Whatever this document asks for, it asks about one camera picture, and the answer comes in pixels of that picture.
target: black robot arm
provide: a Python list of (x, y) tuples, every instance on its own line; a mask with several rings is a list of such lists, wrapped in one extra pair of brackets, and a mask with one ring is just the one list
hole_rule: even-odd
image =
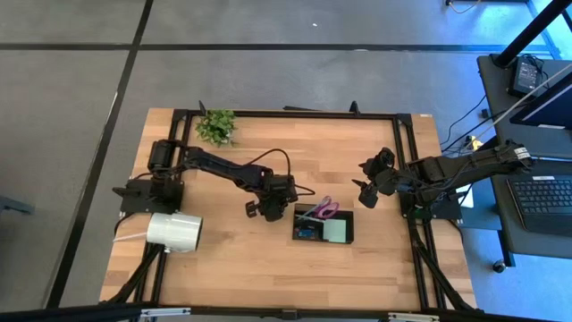
[[(171, 167), (176, 148), (180, 148), (183, 155), (180, 163)], [(274, 151), (281, 151), (288, 159), (288, 155), (279, 149), (265, 154)], [(127, 199), (129, 205), (145, 204), (143, 208), (147, 212), (159, 209), (160, 212), (172, 213), (180, 209), (182, 198), (182, 183), (177, 176), (189, 169), (199, 169), (231, 180), (244, 191), (256, 194), (258, 203), (250, 201), (246, 204), (247, 216), (253, 217), (259, 212), (266, 221), (273, 222), (282, 218), (289, 203), (298, 200), (294, 177), (290, 174), (290, 160), (288, 165), (288, 174), (274, 174), (271, 168), (253, 162), (237, 165), (202, 148), (183, 147), (177, 140), (159, 140), (153, 143), (147, 163), (151, 180), (136, 178), (124, 188), (114, 188), (114, 192), (122, 196), (124, 201)]]
[(184, 153), (182, 164), (185, 170), (200, 169), (231, 180), (244, 191), (255, 193), (259, 202), (247, 203), (249, 217), (256, 216), (258, 210), (267, 221), (276, 221), (282, 218), (289, 203), (298, 200), (294, 176), (291, 174), (274, 174), (271, 168), (262, 165), (237, 165), (197, 147), (187, 148)]
[(387, 196), (406, 192), (414, 195), (417, 206), (428, 207), (459, 187), (495, 174), (527, 172), (534, 162), (522, 144), (511, 140), (469, 156), (422, 158), (400, 170), (393, 168), (394, 158), (388, 148), (383, 148), (379, 155), (360, 165), (371, 181), (354, 181), (361, 187), (359, 200), (366, 207), (375, 206), (378, 191)]

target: white roll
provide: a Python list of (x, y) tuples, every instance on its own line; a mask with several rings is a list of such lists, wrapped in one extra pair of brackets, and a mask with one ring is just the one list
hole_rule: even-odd
[(154, 213), (147, 229), (147, 241), (163, 244), (168, 251), (195, 251), (202, 225), (201, 217)]

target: wooden tabletop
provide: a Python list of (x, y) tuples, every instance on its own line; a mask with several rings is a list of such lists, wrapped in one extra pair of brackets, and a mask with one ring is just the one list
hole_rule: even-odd
[[(147, 171), (151, 144), (165, 139), (172, 109), (150, 109), (133, 175)], [(419, 157), (440, 154), (433, 118), (413, 115)], [(375, 209), (358, 201), (359, 188), (351, 179), (365, 180), (358, 164), (381, 148), (395, 151), (391, 122), (300, 118), (239, 117), (234, 147), (213, 147), (197, 138), (192, 122), (189, 144), (243, 164), (270, 148), (283, 148), (291, 159), (296, 182), (316, 191), (300, 203), (317, 203), (324, 195), (354, 212), (352, 244), (291, 239), (290, 205), (283, 219), (267, 223), (248, 218), (251, 193), (225, 179), (197, 170), (183, 174), (181, 211), (202, 216), (204, 226), (196, 252), (172, 253), (167, 258), (161, 304), (298, 309), (419, 309), (411, 246), (406, 221), (396, 195), (380, 195)], [(407, 136), (402, 129), (407, 147)], [(286, 172), (282, 154), (257, 162)], [(147, 230), (149, 214), (126, 220), (117, 235)], [(465, 301), (475, 305), (467, 262), (458, 231), (448, 222), (433, 220), (439, 264)], [(141, 260), (145, 241), (115, 243), (101, 300), (115, 295)], [(144, 299), (149, 299), (154, 269), (148, 275)], [(427, 291), (435, 306), (431, 274), (425, 268)]]

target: potted plant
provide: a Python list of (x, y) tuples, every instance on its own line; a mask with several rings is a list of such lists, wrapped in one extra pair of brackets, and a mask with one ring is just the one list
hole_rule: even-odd
[(236, 130), (234, 118), (234, 113), (230, 110), (206, 111), (206, 116), (197, 125), (199, 138), (217, 147), (232, 143), (232, 131)]

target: black floor strip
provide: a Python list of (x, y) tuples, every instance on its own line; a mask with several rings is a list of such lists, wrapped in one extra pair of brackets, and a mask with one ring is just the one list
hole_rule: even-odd
[[(376, 45), (376, 44), (142, 44), (139, 50), (346, 50), (346, 51), (419, 51), (484, 52), (503, 51), (507, 45)], [(545, 45), (530, 45), (527, 52), (549, 52)]]
[(131, 50), (132, 44), (123, 43), (0, 43), (0, 50)]
[(47, 308), (57, 308), (60, 305), (63, 291), (65, 290), (65, 285), (70, 275), (70, 271), (72, 270), (73, 259), (75, 257), (78, 246), (80, 245), (83, 228), (85, 227), (85, 224), (88, 220), (89, 208), (91, 207), (91, 202), (93, 201), (93, 197), (96, 192), (97, 181), (99, 180), (99, 175), (101, 174), (101, 170), (104, 165), (107, 149), (109, 147), (112, 134), (114, 133), (115, 124), (117, 123), (117, 117), (121, 110), (125, 90), (127, 89), (131, 71), (133, 70), (133, 65), (135, 64), (135, 58), (137, 57), (137, 46), (141, 43), (143, 32), (147, 26), (147, 20), (149, 18), (152, 6), (153, 0), (147, 0), (145, 2), (145, 7), (143, 8), (143, 13), (141, 14), (141, 19), (139, 20), (137, 32), (133, 38), (132, 49), (127, 56), (127, 61), (123, 67), (122, 77), (119, 81), (119, 85), (115, 93), (114, 103), (111, 107), (109, 116), (107, 117), (107, 121), (105, 122), (105, 127), (99, 140), (99, 144), (97, 145), (96, 154), (94, 155), (94, 158), (91, 162), (88, 177), (85, 181), (83, 191), (80, 194), (80, 199), (72, 217), (71, 230), (69, 232), (63, 254), (61, 255), (58, 262), (57, 273), (55, 274), (55, 279), (52, 283), (52, 289), (47, 299)]

